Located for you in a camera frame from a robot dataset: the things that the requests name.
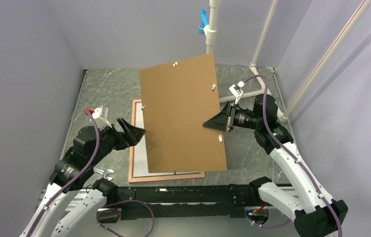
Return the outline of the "glossy photo with white borders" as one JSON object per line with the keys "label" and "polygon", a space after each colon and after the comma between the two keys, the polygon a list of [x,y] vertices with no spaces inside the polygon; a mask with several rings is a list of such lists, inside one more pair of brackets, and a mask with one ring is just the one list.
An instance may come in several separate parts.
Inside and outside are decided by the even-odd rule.
{"label": "glossy photo with white borders", "polygon": [[[132,102],[131,124],[139,128],[144,128],[142,103],[140,99],[133,100]],[[129,168],[128,168],[129,183],[198,179],[204,178],[205,176],[206,174],[204,172],[181,172],[181,173],[149,172],[145,137],[141,139],[138,145],[131,147],[129,150]]]}

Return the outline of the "red wooden picture frame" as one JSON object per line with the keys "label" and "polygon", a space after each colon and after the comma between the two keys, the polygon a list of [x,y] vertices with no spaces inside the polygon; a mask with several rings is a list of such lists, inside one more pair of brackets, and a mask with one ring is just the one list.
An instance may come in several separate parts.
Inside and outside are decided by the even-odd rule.
{"label": "red wooden picture frame", "polygon": [[128,182],[130,184],[199,179],[206,176],[204,172],[151,173],[148,169],[147,151],[145,137],[138,145],[129,149]]}

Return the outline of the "brown cardboard backing board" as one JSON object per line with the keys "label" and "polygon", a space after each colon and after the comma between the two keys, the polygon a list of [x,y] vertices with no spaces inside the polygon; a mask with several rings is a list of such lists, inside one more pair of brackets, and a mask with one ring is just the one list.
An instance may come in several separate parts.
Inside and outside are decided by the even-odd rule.
{"label": "brown cardboard backing board", "polygon": [[227,170],[223,132],[203,123],[220,112],[213,54],[139,71],[148,170]]}

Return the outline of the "white PVC pipe stand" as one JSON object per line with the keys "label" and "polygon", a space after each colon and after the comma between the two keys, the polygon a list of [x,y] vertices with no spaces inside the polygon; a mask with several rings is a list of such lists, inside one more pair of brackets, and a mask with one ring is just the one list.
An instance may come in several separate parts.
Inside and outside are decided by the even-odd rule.
{"label": "white PVC pipe stand", "polygon": [[[256,49],[253,59],[248,68],[252,73],[257,73],[257,62],[259,56],[265,56],[266,53],[271,53],[273,62],[279,62],[287,49],[289,42],[294,36],[299,24],[306,14],[310,4],[310,0],[273,0],[271,1],[267,17],[263,24],[262,33],[256,44]],[[280,122],[288,120],[289,115],[295,106],[301,101],[304,92],[310,84],[316,79],[317,75],[322,71],[331,57],[336,53],[342,42],[354,29],[355,25],[366,13],[371,6],[371,0],[363,0],[344,25],[337,37],[333,40],[329,49],[319,61],[306,83],[300,89],[296,97],[293,99],[288,109],[279,110],[277,112]]]}

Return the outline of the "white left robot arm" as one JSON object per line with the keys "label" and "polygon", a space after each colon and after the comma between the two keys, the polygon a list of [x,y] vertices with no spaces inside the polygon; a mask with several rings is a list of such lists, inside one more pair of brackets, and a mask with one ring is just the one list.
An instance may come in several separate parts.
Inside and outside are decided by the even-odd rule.
{"label": "white left robot arm", "polygon": [[94,122],[83,127],[73,139],[73,145],[55,165],[41,203],[22,232],[23,237],[73,237],[86,223],[89,215],[101,207],[112,207],[118,200],[118,186],[100,178],[92,190],[69,213],[65,210],[94,174],[94,167],[113,150],[120,151],[139,144],[146,131],[129,124],[123,118],[102,129]]}

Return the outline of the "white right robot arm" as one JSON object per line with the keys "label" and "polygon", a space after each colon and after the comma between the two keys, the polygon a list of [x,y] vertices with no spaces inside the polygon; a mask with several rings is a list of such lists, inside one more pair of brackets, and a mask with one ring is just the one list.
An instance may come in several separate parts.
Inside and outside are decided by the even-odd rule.
{"label": "white right robot arm", "polygon": [[298,153],[294,138],[279,123],[277,112],[275,98],[260,94],[251,110],[227,102],[218,114],[203,123],[203,127],[222,132],[230,132],[236,126],[252,129],[258,145],[279,165],[297,193],[294,197],[271,179],[261,177],[249,184],[248,199],[252,204],[265,202],[274,206],[287,216],[301,237],[342,236],[347,204],[335,200],[311,173]]}

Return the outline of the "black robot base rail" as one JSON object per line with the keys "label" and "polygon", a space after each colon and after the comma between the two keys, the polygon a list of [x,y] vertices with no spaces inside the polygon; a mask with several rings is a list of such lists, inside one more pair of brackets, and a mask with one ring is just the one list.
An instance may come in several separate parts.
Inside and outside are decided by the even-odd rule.
{"label": "black robot base rail", "polygon": [[269,180],[261,177],[248,185],[118,187],[101,178],[87,192],[100,191],[104,197],[96,211],[104,223],[151,217],[244,218],[263,205],[257,188]]}

